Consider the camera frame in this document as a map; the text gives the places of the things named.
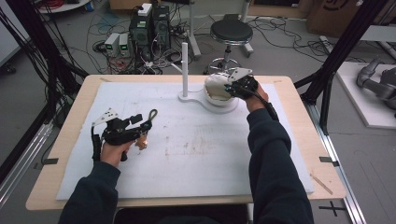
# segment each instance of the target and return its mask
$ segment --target white paper sheet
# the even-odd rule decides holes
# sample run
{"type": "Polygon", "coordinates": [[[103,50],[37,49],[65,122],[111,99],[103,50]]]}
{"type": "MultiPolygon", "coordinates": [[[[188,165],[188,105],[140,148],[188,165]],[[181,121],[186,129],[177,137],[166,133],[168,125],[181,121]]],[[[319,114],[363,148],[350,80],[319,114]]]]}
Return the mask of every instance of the white paper sheet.
{"type": "MultiPolygon", "coordinates": [[[[190,84],[200,90],[203,84],[190,84]]],[[[295,144],[274,85],[263,85],[271,96],[281,123],[291,141],[291,157],[305,190],[313,184],[300,150],[295,144]]],[[[57,200],[67,200],[77,182],[92,169],[91,124],[110,107],[121,119],[158,109],[148,133],[148,148],[131,147],[127,161],[121,162],[117,185],[120,198],[166,198],[249,195],[248,111],[239,101],[235,111],[213,114],[197,103],[181,103],[177,95],[181,83],[103,83],[83,124],[67,163],[57,200]]],[[[95,127],[101,134],[105,124],[95,127]]]]}

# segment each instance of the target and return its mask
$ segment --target black stool seat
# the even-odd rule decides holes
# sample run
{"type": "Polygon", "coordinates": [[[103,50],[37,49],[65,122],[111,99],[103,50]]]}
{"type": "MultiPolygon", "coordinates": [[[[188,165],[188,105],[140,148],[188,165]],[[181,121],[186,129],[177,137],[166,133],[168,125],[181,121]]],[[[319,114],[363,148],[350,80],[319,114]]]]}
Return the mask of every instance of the black stool seat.
{"type": "Polygon", "coordinates": [[[239,20],[222,20],[212,24],[210,35],[227,45],[245,45],[253,37],[253,30],[239,20]]]}

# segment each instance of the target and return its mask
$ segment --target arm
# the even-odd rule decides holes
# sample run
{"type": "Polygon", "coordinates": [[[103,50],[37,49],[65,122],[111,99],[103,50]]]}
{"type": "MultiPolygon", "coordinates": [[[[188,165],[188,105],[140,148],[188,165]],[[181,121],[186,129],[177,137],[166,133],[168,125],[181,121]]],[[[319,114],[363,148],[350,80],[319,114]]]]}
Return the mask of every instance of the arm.
{"type": "Polygon", "coordinates": [[[111,146],[104,143],[101,161],[92,172],[81,178],[64,206],[59,223],[112,223],[117,207],[118,192],[115,187],[120,176],[117,169],[121,153],[132,144],[111,146]]]}
{"type": "MultiPolygon", "coordinates": [[[[258,93],[268,100],[259,87],[258,93]]],[[[314,223],[311,205],[290,157],[290,138],[263,105],[247,99],[249,164],[255,223],[314,223]]]]}

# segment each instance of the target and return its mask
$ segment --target robotic arm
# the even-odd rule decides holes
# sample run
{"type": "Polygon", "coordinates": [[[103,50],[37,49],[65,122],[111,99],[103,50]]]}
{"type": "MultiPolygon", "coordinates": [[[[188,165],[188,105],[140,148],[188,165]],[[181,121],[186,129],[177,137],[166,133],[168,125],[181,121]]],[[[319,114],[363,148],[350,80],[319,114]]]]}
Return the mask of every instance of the robotic arm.
{"type": "Polygon", "coordinates": [[[379,83],[371,80],[371,76],[380,63],[382,62],[379,58],[375,58],[370,64],[363,67],[358,74],[356,83],[359,87],[375,93],[376,97],[384,101],[388,107],[396,109],[396,68],[385,70],[379,83]]]}

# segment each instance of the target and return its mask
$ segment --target wooden table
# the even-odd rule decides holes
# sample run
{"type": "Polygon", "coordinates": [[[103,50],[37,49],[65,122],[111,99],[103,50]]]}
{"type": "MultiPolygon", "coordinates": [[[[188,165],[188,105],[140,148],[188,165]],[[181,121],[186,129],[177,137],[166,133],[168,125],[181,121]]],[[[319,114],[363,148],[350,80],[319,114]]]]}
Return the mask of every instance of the wooden table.
{"type": "MultiPolygon", "coordinates": [[[[189,82],[204,83],[206,76],[189,76],[189,82]]],[[[342,199],[345,189],[335,172],[332,163],[321,162],[319,157],[328,157],[318,133],[309,118],[297,90],[289,77],[255,76],[260,83],[274,84],[279,99],[292,128],[294,138],[312,177],[315,192],[308,195],[310,200],[342,199]]],[[[56,195],[61,186],[64,170],[79,131],[85,121],[97,90],[103,82],[180,82],[181,76],[88,76],[78,93],[78,97],[54,143],[49,158],[59,158],[57,164],[45,165],[27,200],[29,210],[63,209],[66,201],[57,201],[56,195]]],[[[182,204],[252,203],[251,196],[156,198],[119,200],[118,207],[161,206],[182,204]]]]}

